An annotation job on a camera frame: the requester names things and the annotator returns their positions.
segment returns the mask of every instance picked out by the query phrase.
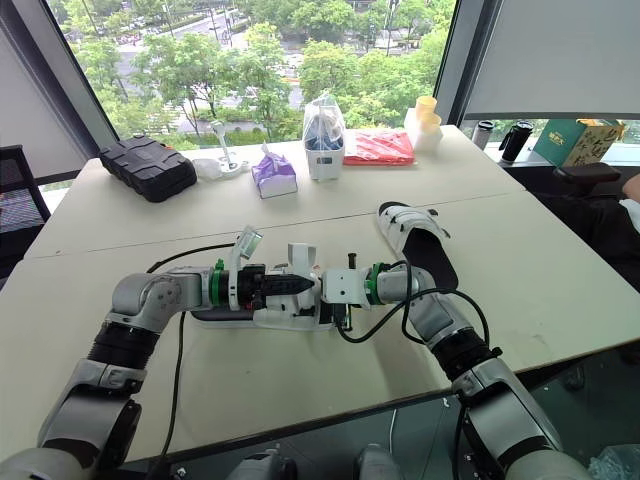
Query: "tissue box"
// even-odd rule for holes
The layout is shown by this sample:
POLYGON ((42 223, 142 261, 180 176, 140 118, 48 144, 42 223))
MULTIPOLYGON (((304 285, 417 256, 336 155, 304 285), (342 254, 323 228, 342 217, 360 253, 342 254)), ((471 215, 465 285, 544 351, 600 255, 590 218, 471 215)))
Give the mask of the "tissue box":
POLYGON ((277 197, 298 191, 296 172, 281 155, 265 153, 260 163, 251 167, 251 173, 261 198, 277 197))
POLYGON ((562 120, 547 122, 533 151, 560 167, 599 162, 611 144, 622 137, 617 120, 562 120))

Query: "black thermos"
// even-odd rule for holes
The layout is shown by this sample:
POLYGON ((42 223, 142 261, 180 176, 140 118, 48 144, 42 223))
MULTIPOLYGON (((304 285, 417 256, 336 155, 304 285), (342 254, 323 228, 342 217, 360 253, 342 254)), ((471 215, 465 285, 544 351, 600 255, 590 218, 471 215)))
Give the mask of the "black thermos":
POLYGON ((504 150, 502 160, 505 162, 513 162, 524 147, 527 138, 531 135, 533 125, 526 120, 520 120, 511 127, 511 130, 502 139, 502 143, 498 150, 504 150))

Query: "red bag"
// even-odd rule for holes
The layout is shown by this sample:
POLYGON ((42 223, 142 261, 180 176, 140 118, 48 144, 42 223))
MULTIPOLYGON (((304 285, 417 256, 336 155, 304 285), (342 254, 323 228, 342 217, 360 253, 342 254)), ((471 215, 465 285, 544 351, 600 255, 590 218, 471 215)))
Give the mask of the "red bag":
POLYGON ((413 148, 403 130, 355 130, 344 165, 412 165, 413 148))

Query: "black chair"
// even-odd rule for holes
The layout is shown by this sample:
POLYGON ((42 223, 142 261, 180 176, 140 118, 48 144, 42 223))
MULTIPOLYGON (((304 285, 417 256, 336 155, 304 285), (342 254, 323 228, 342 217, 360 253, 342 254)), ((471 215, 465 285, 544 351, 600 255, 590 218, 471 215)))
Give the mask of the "black chair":
POLYGON ((0 279, 22 260, 50 216, 22 145, 0 147, 0 279))
POLYGON ((597 162, 575 167, 557 167, 553 170, 553 175, 574 186, 571 196, 588 197, 597 184, 617 182, 622 174, 606 163, 597 162))

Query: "person's leg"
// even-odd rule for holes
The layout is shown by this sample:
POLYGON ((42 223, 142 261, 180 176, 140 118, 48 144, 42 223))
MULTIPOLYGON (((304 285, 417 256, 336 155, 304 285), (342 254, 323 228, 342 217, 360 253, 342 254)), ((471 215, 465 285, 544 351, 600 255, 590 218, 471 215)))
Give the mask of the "person's leg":
POLYGON ((640 233, 626 208, 613 199, 536 197, 640 292, 640 233))
POLYGON ((590 243, 594 236, 596 225, 599 223, 599 211, 586 200, 558 195, 534 193, 535 197, 548 210, 558 217, 582 240, 590 243))

